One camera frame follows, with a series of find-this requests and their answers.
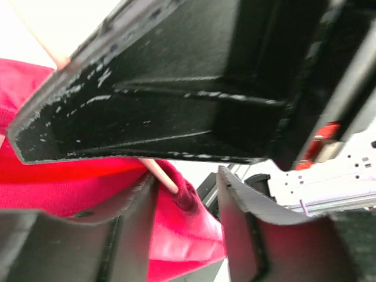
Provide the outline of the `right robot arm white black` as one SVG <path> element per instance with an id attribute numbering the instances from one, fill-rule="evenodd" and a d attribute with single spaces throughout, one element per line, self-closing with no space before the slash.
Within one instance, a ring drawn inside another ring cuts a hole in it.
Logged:
<path id="1" fill-rule="evenodd" d="M 26 164 L 237 163 L 311 214 L 375 204 L 374 1 L 121 1 L 25 103 Z"/>

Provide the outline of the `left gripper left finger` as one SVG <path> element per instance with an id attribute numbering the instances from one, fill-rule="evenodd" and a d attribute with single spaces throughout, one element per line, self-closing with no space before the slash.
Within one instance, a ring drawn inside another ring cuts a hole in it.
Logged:
<path id="1" fill-rule="evenodd" d="M 146 174 L 80 217 L 1 211 L 2 281 L 146 281 L 156 209 Z"/>

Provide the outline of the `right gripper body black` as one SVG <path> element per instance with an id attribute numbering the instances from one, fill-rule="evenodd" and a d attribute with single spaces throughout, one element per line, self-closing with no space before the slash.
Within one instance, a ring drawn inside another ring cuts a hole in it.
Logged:
<path id="1" fill-rule="evenodd" d="M 322 20 L 278 129 L 272 160 L 283 171 L 307 157 L 321 127 L 338 122 L 334 134 L 343 132 L 375 72 L 375 1 L 343 1 Z"/>

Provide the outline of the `magenta t shirt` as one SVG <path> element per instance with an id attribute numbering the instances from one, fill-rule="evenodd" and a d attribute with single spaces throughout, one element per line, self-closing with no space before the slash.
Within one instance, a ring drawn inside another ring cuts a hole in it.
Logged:
<path id="1" fill-rule="evenodd" d="M 1 132 L 46 81 L 51 68 L 1 60 Z M 158 165 L 178 194 L 159 186 L 152 231 L 149 281 L 168 281 L 226 256 L 221 224 L 205 209 L 189 181 L 168 161 Z M 146 168 L 133 158 L 106 158 L 24 165 L 1 136 L 1 207 L 42 209 L 68 217 L 97 205 L 132 184 Z"/>

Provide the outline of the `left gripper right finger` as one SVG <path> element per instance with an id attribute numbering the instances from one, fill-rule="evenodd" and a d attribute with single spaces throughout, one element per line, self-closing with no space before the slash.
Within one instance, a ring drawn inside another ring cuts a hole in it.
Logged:
<path id="1" fill-rule="evenodd" d="M 231 281 L 374 281 L 375 214 L 308 217 L 217 172 L 220 222 Z"/>

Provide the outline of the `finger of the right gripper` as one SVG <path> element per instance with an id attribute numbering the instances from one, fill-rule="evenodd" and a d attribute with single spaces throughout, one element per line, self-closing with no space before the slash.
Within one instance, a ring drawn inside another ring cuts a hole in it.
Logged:
<path id="1" fill-rule="evenodd" d="M 328 1 L 122 1 L 8 129 L 25 163 L 142 156 L 292 164 Z"/>

